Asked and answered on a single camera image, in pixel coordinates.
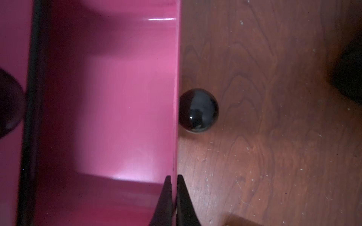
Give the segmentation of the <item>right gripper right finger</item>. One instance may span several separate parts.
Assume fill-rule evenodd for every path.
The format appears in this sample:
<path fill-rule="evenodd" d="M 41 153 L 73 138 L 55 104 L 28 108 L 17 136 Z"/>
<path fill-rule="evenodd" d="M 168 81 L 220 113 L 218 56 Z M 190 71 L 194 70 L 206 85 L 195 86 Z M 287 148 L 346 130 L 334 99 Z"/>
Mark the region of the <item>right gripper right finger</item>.
<path fill-rule="evenodd" d="M 201 223 L 195 213 L 189 192 L 187 190 L 184 177 L 178 175 L 177 178 L 177 226 L 201 226 Z"/>

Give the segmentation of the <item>pink drawer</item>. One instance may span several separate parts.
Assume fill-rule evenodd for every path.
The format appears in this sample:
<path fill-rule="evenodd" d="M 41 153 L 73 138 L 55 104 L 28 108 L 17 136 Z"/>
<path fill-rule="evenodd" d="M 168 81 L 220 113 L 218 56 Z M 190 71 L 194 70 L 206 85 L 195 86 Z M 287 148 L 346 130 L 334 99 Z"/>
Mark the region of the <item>pink drawer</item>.
<path fill-rule="evenodd" d="M 18 226 L 176 226 L 181 6 L 34 2 Z"/>
<path fill-rule="evenodd" d="M 33 1 L 1 1 L 1 225 L 17 220 Z"/>

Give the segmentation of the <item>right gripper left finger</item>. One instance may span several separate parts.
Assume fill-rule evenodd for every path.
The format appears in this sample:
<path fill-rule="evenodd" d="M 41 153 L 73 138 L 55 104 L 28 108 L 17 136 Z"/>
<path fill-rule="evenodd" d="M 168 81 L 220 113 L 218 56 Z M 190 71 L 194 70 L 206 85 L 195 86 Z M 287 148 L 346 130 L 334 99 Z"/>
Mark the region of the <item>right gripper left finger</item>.
<path fill-rule="evenodd" d="M 171 226 L 173 223 L 173 200 L 171 176 L 166 176 L 149 226 Z"/>

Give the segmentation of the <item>pink top drawer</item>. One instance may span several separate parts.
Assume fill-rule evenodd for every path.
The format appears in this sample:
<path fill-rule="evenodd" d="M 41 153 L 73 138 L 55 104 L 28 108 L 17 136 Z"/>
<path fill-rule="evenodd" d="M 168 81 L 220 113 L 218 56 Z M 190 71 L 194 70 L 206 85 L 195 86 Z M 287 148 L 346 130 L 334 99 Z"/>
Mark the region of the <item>pink top drawer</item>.
<path fill-rule="evenodd" d="M 33 1 L 1 1 L 1 225 L 17 220 Z"/>

